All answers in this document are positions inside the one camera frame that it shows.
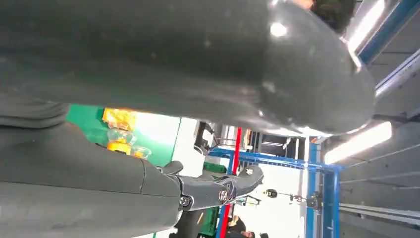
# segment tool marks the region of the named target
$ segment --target fluorescent light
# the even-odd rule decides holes
[[[385,0],[378,0],[369,12],[363,17],[354,34],[351,36],[348,47],[349,50],[355,51],[357,47],[366,38],[368,33],[375,26],[376,22],[385,10]]]
[[[291,139],[290,139],[290,138],[287,138],[287,139],[286,139],[286,144],[284,144],[284,145],[283,145],[283,150],[285,150],[285,149],[286,149],[286,147],[289,145],[290,141],[291,141]]]
[[[266,130],[268,134],[273,135],[282,135],[282,136],[301,136],[302,134],[294,132],[292,130],[280,127],[279,129],[268,129]]]
[[[315,130],[310,128],[309,126],[299,127],[298,131],[300,131],[303,135],[310,135],[310,136],[323,136],[323,137],[330,137],[331,134],[323,133],[319,130]]]
[[[295,160],[299,158],[299,139],[296,139],[296,152],[295,152]]]
[[[392,125],[384,122],[351,138],[346,143],[328,151],[324,157],[326,164],[333,164],[349,156],[362,152],[384,142],[392,136]]]
[[[303,159],[306,162],[309,162],[309,150],[311,147],[311,139],[309,137],[305,138],[305,153],[304,153],[304,157]],[[309,173],[307,170],[303,170],[303,174],[302,174],[302,193],[301,196],[302,197],[307,197],[308,196],[308,183],[309,183]]]
[[[269,142],[269,141],[264,141],[262,144],[269,145],[269,146],[283,146],[283,144],[281,143],[274,143],[274,142]]]

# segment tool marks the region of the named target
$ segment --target person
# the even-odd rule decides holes
[[[228,218],[228,224],[227,224],[227,228],[226,228],[227,232],[235,231],[237,233],[240,233],[240,232],[244,232],[246,230],[247,230],[247,228],[245,226],[245,223],[241,220],[240,217],[233,216],[231,218]]]
[[[355,0],[293,0],[304,9],[311,10],[337,34],[343,34],[353,17]]]
[[[236,232],[236,231],[230,231],[227,232],[225,235],[226,238],[255,238],[254,232]]]

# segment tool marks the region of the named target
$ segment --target orange object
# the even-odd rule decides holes
[[[128,109],[105,108],[102,120],[109,128],[119,128],[134,131],[136,127],[136,112]]]
[[[109,142],[107,149],[112,151],[121,151],[127,155],[130,155],[131,146],[122,142]]]

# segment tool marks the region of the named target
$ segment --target blue metal frame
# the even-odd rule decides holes
[[[215,148],[209,153],[210,156],[230,159],[229,167],[233,163],[233,150]],[[338,165],[326,165],[317,162],[306,162],[302,160],[289,159],[284,157],[262,155],[258,153],[240,152],[239,161],[252,163],[269,164],[274,166],[289,167],[299,170],[307,170],[312,173],[322,173],[323,177],[323,209],[322,209],[322,238],[339,238],[339,174],[343,169]],[[216,237],[220,237],[220,227],[223,220],[223,211],[220,213],[220,221]]]
[[[229,150],[229,153],[224,154],[224,157],[229,159],[229,166],[227,168],[227,174],[231,175],[232,174],[233,162],[234,162],[233,159],[235,157],[235,151]],[[216,233],[217,238],[220,237],[220,232],[221,232],[220,228],[222,227],[222,224],[223,224],[223,218],[224,218],[224,213],[225,212],[226,212],[226,206],[222,206],[221,209],[220,209],[219,223],[217,224],[217,233]]]
[[[412,17],[420,6],[420,0],[403,0],[398,3],[379,31],[359,53],[364,63],[370,63],[380,53],[389,39],[394,36],[404,23]]]
[[[317,155],[317,145],[314,143],[310,144],[310,152],[309,152],[309,162],[316,162],[316,155]],[[308,194],[315,193],[315,180],[316,174],[310,173],[308,175]],[[315,217],[315,210],[313,208],[306,209],[306,238],[314,238],[314,217]]]

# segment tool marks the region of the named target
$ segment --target green wall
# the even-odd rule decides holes
[[[77,124],[89,141],[107,145],[108,125],[102,122],[103,108],[72,105],[67,120]],[[134,135],[135,145],[152,151],[148,160],[156,166],[164,166],[172,160],[180,118],[141,113]]]

